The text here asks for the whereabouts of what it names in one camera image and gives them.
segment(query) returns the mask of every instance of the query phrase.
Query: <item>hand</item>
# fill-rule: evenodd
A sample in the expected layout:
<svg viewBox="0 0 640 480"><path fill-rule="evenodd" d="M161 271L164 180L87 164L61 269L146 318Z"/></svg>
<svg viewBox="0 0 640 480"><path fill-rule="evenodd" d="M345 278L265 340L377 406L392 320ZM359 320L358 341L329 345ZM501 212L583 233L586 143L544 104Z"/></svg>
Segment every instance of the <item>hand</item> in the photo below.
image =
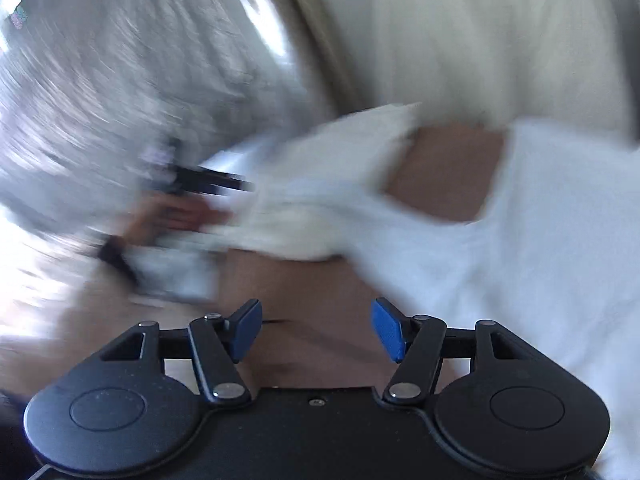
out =
<svg viewBox="0 0 640 480"><path fill-rule="evenodd" d="M143 245L160 229L199 231L205 224L220 224L228 213L209 208L200 195L156 193L142 201L122 235L127 245Z"/></svg>

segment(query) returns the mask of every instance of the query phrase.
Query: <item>brown surface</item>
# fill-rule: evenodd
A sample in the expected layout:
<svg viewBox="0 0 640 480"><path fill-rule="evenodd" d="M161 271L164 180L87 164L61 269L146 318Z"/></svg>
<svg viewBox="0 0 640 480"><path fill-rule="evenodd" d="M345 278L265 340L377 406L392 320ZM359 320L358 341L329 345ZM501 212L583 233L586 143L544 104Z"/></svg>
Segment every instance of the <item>brown surface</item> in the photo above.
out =
<svg viewBox="0 0 640 480"><path fill-rule="evenodd" d="M499 134L481 130L421 130L389 193L434 216L471 220L484 202L501 147ZM265 318L289 320L265 326L252 347L243 374L254 386L382 385L394 367L370 327L376 296L338 258L308 264L231 251L218 308L228 313L255 297ZM133 305L121 282L101 268L62 311L33 314L42 338L0 339L0 387L33 395L139 320L178 328L205 311ZM188 382L189 368L174 376Z"/></svg>
<svg viewBox="0 0 640 480"><path fill-rule="evenodd" d="M472 220L501 149L499 134L463 126L423 129L388 192L425 213ZM370 304L378 295L342 259L286 262L232 251L220 309L229 313L248 298L259 298L266 319L288 320L264 326L245 359L243 375L254 385L380 387L395 367L370 324Z"/></svg>

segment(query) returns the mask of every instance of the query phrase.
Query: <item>silver rivet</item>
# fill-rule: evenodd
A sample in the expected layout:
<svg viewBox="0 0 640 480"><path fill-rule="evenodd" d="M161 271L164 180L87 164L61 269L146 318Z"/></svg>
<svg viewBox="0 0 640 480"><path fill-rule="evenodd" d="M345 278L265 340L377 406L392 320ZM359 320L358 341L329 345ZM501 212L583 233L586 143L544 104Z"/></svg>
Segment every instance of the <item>silver rivet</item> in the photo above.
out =
<svg viewBox="0 0 640 480"><path fill-rule="evenodd" d="M396 383L389 388L394 399L413 399L420 395L420 386L413 383Z"/></svg>
<svg viewBox="0 0 640 480"><path fill-rule="evenodd" d="M213 396L223 400L237 399L244 394L244 386L238 383L220 383L213 388Z"/></svg>

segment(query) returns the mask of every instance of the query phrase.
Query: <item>white fabric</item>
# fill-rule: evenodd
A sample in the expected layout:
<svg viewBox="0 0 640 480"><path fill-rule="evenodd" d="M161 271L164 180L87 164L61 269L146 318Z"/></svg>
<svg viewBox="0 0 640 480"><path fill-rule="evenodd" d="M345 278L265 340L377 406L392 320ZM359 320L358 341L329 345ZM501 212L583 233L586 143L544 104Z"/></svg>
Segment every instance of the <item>white fabric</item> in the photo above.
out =
<svg viewBox="0 0 640 480"><path fill-rule="evenodd" d="M635 111L610 0L376 0L378 102L425 124L541 116L629 140Z"/></svg>
<svg viewBox="0 0 640 480"><path fill-rule="evenodd" d="M315 208L290 203L293 179L359 184L376 190L408 147L415 106L387 105L341 118L288 142L255 178L255 203L239 224L212 231L230 247L289 260L322 260L339 251L337 234Z"/></svg>
<svg viewBox="0 0 640 480"><path fill-rule="evenodd" d="M513 127L484 214L437 221L358 187L298 183L360 275L406 314L495 319L594 389L609 480L640 479L640 152L550 121Z"/></svg>

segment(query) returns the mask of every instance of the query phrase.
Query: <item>blue gripper pad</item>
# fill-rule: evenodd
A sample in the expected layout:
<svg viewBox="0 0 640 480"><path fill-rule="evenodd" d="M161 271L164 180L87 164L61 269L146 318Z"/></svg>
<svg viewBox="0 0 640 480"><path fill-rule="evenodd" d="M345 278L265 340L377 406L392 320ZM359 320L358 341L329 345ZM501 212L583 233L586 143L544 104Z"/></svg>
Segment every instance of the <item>blue gripper pad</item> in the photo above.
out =
<svg viewBox="0 0 640 480"><path fill-rule="evenodd" d="M371 304L371 321L386 353L396 363L404 359L406 342L402 337L401 321L406 317L385 298L377 298Z"/></svg>
<svg viewBox="0 0 640 480"><path fill-rule="evenodd" d="M233 362L239 363L262 328L262 304L258 300L247 301L229 316L228 323L232 331L228 354Z"/></svg>

